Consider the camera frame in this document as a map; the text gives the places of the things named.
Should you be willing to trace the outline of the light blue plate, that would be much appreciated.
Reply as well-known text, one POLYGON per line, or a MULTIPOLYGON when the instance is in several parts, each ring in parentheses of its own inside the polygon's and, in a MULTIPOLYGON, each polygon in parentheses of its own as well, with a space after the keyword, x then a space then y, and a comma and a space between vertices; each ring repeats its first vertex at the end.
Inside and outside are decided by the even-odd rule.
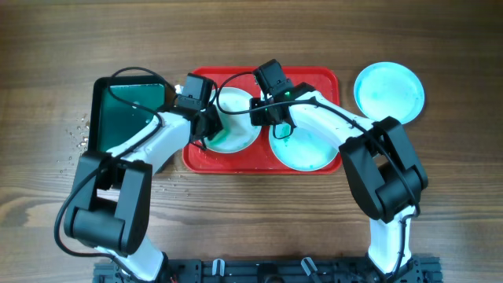
POLYGON ((270 127, 269 143, 276 158, 295 171, 318 171, 337 156, 338 149, 313 132, 284 123, 270 127))
POLYGON ((354 99, 366 117, 379 121, 391 116, 402 124, 415 120, 426 101, 418 76, 389 61, 371 64, 357 75, 354 99))

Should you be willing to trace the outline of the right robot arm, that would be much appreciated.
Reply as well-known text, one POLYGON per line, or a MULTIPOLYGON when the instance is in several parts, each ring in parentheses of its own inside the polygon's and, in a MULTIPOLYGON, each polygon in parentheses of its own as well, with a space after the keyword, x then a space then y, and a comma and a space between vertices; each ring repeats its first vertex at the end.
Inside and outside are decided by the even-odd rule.
POLYGON ((403 125, 348 112, 307 83, 269 98, 252 98, 254 124, 287 123, 308 130, 336 148, 357 205, 370 219, 368 257, 387 281, 405 272, 411 258, 409 224, 420 215, 428 176, 403 125))

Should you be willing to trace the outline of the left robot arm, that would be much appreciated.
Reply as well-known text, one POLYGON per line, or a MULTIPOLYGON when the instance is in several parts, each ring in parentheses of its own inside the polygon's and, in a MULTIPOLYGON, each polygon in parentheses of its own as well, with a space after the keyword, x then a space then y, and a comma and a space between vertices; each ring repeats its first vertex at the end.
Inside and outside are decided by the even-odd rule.
POLYGON ((79 159, 72 192, 57 215, 63 230, 111 259, 134 282, 174 282, 167 255, 148 239, 153 175, 178 150, 223 128, 217 108, 158 112, 135 135, 105 152, 79 159))

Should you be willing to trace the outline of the white plate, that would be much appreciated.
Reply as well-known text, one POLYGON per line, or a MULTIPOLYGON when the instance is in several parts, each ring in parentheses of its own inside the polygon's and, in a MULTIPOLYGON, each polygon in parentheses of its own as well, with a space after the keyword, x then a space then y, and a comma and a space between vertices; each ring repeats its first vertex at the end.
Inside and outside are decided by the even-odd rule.
MULTIPOLYGON (((219 104, 227 112, 249 110, 252 96, 235 87, 224 87, 219 95, 219 104)), ((259 136, 261 126, 253 126, 250 115, 228 115, 219 108, 217 113, 223 129, 213 139, 205 138, 206 146, 217 153, 237 153, 250 146, 259 136)))

